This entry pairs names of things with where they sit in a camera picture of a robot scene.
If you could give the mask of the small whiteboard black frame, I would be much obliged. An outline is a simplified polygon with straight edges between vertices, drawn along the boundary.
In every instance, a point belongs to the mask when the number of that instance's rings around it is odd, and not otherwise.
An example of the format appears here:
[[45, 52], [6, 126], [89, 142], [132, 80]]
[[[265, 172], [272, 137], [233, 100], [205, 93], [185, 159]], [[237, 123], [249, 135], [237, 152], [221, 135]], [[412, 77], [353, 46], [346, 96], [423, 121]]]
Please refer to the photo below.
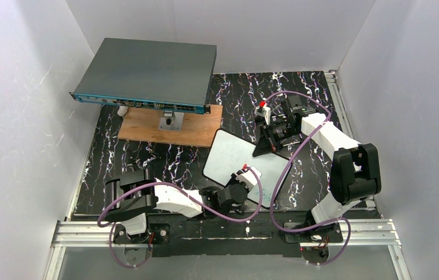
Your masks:
[[203, 167], [204, 177], [225, 186], [231, 175], [244, 165], [251, 166], [258, 175], [262, 186], [262, 207], [268, 209], [278, 182], [288, 158], [268, 153], [253, 157], [255, 145], [225, 130], [219, 129], [210, 147], [208, 157]]

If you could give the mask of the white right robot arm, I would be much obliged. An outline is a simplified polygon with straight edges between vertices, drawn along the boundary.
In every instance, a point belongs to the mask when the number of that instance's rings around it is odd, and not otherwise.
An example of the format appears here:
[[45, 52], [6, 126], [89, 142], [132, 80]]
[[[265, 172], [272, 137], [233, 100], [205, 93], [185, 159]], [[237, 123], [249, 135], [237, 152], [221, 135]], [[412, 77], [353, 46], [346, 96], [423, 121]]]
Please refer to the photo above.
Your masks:
[[333, 122], [324, 106], [303, 105], [296, 92], [289, 92], [281, 103], [282, 116], [273, 115], [265, 101], [255, 108], [259, 128], [256, 147], [258, 157], [281, 150], [281, 142], [295, 135], [306, 136], [302, 142], [314, 141], [331, 162], [329, 193], [305, 217], [305, 222], [287, 233], [317, 234], [321, 228], [336, 223], [353, 206], [381, 191], [380, 164], [377, 148], [352, 139]]

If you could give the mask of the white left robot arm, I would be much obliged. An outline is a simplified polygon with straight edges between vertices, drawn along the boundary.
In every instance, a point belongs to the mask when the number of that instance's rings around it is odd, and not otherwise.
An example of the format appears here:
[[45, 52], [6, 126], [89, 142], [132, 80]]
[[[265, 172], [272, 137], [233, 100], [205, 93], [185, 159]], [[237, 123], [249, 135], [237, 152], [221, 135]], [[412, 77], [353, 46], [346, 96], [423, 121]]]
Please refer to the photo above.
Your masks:
[[200, 190], [175, 188], [147, 171], [133, 171], [107, 179], [104, 208], [99, 226], [120, 223], [130, 236], [147, 232], [147, 215], [152, 211], [180, 214], [191, 219], [224, 218], [232, 211], [243, 213], [249, 192], [258, 184], [257, 171], [244, 167], [233, 173], [224, 187]]

